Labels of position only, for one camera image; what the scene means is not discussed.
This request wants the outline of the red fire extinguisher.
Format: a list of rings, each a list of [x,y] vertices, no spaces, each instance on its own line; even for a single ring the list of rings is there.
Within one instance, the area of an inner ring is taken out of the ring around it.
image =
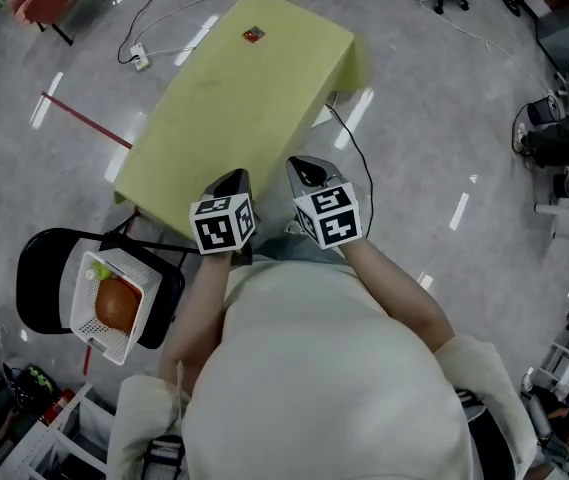
[[[45,411],[42,415],[42,422],[45,425],[50,425],[57,416],[67,407],[67,405],[75,397],[75,393],[70,389],[65,389],[61,392],[56,401]]]

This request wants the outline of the person's right forearm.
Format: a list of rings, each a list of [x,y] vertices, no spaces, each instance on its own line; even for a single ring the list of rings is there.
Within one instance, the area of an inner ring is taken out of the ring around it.
[[[370,241],[357,239],[341,245],[340,250],[384,311],[415,333],[431,352],[455,337],[436,300]]]

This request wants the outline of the white storage shelf rack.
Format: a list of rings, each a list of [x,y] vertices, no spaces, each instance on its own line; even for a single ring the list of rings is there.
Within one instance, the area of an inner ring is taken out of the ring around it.
[[[82,386],[55,419],[36,422],[0,464],[0,480],[105,480],[114,415]]]

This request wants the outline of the person's left forearm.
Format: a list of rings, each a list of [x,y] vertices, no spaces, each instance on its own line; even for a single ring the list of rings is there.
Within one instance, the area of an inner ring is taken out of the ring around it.
[[[177,385],[178,366],[181,365],[182,390],[189,395],[221,340],[231,258],[230,253],[202,258],[187,300],[178,310],[162,351],[159,377]]]

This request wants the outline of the black mesh cup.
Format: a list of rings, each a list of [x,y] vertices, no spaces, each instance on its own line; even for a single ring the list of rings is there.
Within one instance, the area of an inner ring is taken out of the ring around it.
[[[526,112],[533,126],[549,125],[561,119],[560,107],[553,95],[527,104]]]

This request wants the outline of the green drink bottle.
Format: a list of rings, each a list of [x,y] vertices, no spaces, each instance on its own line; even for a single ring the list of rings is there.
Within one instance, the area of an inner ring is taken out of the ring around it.
[[[98,261],[93,261],[85,270],[85,277],[89,281],[105,281],[112,279],[115,276],[113,271],[105,264]]]

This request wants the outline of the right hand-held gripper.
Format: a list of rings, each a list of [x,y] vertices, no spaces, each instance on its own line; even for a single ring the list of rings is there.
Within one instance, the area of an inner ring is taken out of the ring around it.
[[[334,164],[294,155],[286,161],[286,172],[300,226],[322,250],[363,237],[353,186]],[[332,180],[340,185],[328,187]],[[310,194],[314,188],[325,189]]]

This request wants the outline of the black folding chair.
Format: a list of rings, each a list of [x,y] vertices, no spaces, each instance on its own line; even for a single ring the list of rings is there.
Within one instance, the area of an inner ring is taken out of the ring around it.
[[[78,241],[92,240],[100,244],[102,251],[120,248],[162,275],[159,293],[151,306],[149,322],[140,341],[146,349],[159,348],[184,292],[185,278],[180,265],[173,265],[152,251],[167,250],[187,256],[198,250],[132,239],[125,235],[124,228],[133,220],[129,217],[104,234],[51,228],[33,236],[22,249],[17,267],[16,309],[22,322],[40,334],[71,332],[70,327],[62,324],[60,316],[60,284],[66,262]]]

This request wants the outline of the person's white shirt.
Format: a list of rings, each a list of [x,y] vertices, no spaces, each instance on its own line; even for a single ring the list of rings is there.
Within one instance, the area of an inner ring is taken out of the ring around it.
[[[429,350],[347,268],[242,267],[226,303],[185,408],[158,378],[122,383],[108,480],[139,480],[169,433],[192,480],[479,480],[462,390],[496,419],[516,477],[532,464],[533,426],[495,347],[458,335]]]

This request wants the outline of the brown wooden bowl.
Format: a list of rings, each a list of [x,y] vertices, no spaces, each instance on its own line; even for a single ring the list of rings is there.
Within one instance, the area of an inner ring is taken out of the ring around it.
[[[96,317],[102,324],[129,334],[140,302],[114,278],[101,281],[95,301]]]

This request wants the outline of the table with yellow-green cloth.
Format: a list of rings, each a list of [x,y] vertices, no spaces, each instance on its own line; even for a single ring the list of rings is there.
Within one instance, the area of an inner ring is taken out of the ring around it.
[[[254,44],[243,33],[257,26]],[[190,236],[190,205],[222,175],[261,194],[333,92],[370,80],[364,40],[288,0],[238,0],[181,66],[114,182],[130,202]]]

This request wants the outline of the person's blue jeans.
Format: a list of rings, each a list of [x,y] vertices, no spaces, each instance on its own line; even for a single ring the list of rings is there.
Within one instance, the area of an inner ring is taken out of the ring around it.
[[[322,250],[305,234],[281,233],[257,246],[255,258],[274,261],[309,262],[337,266],[347,266],[346,260],[332,249]]]

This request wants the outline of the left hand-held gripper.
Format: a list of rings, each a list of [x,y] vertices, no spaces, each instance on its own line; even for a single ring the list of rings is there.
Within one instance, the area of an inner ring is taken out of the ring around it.
[[[209,199],[190,206],[189,221],[203,256],[240,251],[256,230],[245,169],[235,169],[206,188]]]

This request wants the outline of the white perforated plastic basket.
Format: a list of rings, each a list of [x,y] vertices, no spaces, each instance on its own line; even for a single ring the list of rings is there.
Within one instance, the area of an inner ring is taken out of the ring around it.
[[[142,292],[133,329],[129,334],[102,324],[96,317],[95,301],[100,282],[89,281],[85,277],[85,270],[93,261],[105,264],[115,276],[125,278]],[[72,332],[85,343],[99,349],[114,364],[123,365],[144,331],[161,281],[162,275],[159,272],[120,248],[86,251],[79,267],[73,296],[70,315]]]

